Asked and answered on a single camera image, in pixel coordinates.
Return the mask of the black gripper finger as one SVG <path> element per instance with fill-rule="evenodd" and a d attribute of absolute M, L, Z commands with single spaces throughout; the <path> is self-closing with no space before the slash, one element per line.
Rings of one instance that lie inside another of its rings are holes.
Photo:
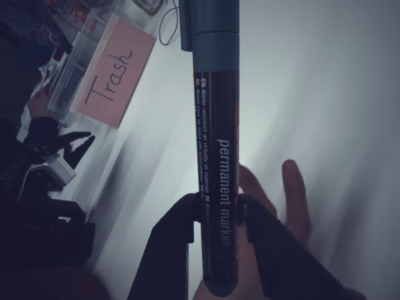
<path fill-rule="evenodd" d="M 64 159 L 70 165 L 72 169 L 76 169 L 77 165 L 84 157 L 88 149 L 91 147 L 92 143 L 95 140 L 95 136 L 90 136 L 88 140 L 83 142 L 80 146 L 78 146 L 75 150 L 72 150 L 71 146 L 68 146 L 64 150 Z"/>
<path fill-rule="evenodd" d="M 198 202 L 197 194 L 183 196 L 153 227 L 128 299 L 188 298 L 188 251 Z"/>
<path fill-rule="evenodd" d="M 266 206 L 247 194 L 238 201 L 238 219 L 253 245 L 264 296 L 269 299 L 364 299 L 344 287 L 276 219 Z"/>
<path fill-rule="evenodd" d="M 82 139 L 82 138 L 88 138 L 88 140 L 85 142 L 85 144 L 88 144 L 88 146 L 90 146 L 93 143 L 93 136 L 91 135 L 90 132 L 74 131 L 74 132 L 69 132 L 62 136 L 59 136 L 57 138 L 57 146 L 59 148 L 65 148 L 66 146 L 70 145 L 73 141 Z"/>

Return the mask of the person's right hand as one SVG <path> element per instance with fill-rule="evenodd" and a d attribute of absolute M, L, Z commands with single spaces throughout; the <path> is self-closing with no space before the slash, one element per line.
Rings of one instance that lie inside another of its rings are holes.
<path fill-rule="evenodd" d="M 264 192 L 257 177 L 240 165 L 239 186 L 243 193 L 250 195 L 270 210 L 274 217 L 277 211 Z M 282 164 L 282 181 L 286 197 L 285 226 L 304 246 L 312 233 L 311 218 L 306 198 L 306 188 L 298 165 L 292 159 Z M 236 226 L 239 279 L 235 290 L 226 299 L 265 299 L 258 274 L 254 247 L 248 242 L 244 225 Z"/>

